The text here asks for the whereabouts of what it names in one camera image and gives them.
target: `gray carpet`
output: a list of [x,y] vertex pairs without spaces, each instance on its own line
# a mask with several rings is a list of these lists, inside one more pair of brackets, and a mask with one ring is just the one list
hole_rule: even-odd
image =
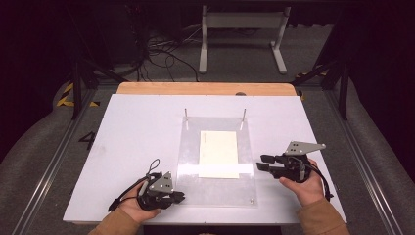
[[[272,30],[260,30],[251,36],[236,31],[219,30],[209,34],[207,73],[199,74],[201,81],[226,82],[287,82],[299,72],[309,71],[315,62],[330,28],[299,27],[288,28],[281,51],[288,74],[281,75],[268,46],[273,39]],[[172,52],[196,70],[199,67],[200,43],[190,42]],[[154,63],[163,65],[165,55],[152,57]],[[167,69],[145,63],[141,70],[146,80],[169,81]],[[126,70],[122,66],[118,71]],[[188,66],[174,61],[169,68],[176,81],[194,81],[195,74]],[[137,73],[128,77],[137,80]],[[316,84],[318,78],[309,81]],[[65,151],[62,164],[54,177],[39,211],[27,229],[28,234],[86,234],[93,225],[73,225],[62,221],[70,199],[70,192],[76,184],[88,156],[87,143],[78,140],[90,131],[97,132],[111,94],[116,87],[107,79],[95,92],[92,100],[101,102],[99,107],[88,107],[74,131]],[[56,99],[66,85],[57,91]],[[376,180],[389,202],[402,234],[415,231],[415,195],[413,182],[406,175],[393,151],[380,134],[364,108],[352,84],[349,87],[346,123],[370,165]],[[341,120],[328,101],[328,92],[318,87],[299,88],[304,93],[304,108],[309,117],[316,139],[328,147],[323,151],[326,164],[344,208],[351,234],[390,234],[380,217],[367,184],[361,176],[353,151],[342,130]],[[10,151],[0,164],[0,227],[2,234],[11,234],[18,223],[27,203],[41,179],[48,163],[59,147],[70,123],[71,107],[56,107],[49,116],[34,125]],[[284,235],[302,234],[299,225],[283,226]]]

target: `white paper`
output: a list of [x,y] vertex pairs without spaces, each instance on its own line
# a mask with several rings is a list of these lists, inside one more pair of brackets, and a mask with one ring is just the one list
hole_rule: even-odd
[[228,171],[238,164],[235,131],[201,131],[199,177],[239,178],[238,172]]

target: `metal bracket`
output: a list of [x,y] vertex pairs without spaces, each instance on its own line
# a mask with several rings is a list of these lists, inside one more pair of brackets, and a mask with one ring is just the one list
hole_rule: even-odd
[[292,141],[288,146],[285,155],[287,156],[299,156],[305,155],[317,150],[325,149],[325,144],[311,144],[299,141]]
[[171,172],[170,171],[167,172],[160,179],[154,182],[150,186],[149,190],[154,191],[154,192],[166,193],[166,194],[173,193],[174,190],[173,190],[173,180],[171,179]]

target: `metal stand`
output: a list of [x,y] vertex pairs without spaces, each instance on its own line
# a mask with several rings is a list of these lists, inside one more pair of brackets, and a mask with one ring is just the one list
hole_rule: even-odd
[[271,41],[271,48],[275,61],[281,74],[287,73],[280,45],[284,30],[290,15],[290,7],[284,12],[275,13],[218,13],[209,12],[207,6],[203,6],[202,12],[202,50],[199,64],[199,72],[208,71],[208,28],[278,28],[278,36]]

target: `dark wall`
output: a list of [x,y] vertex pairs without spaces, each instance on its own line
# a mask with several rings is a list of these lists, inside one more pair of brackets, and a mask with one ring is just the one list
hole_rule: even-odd
[[380,1],[376,19],[358,53],[350,77],[370,117],[415,181],[415,37],[413,7]]
[[0,161],[52,111],[70,65],[54,13],[44,1],[2,1],[0,7]]

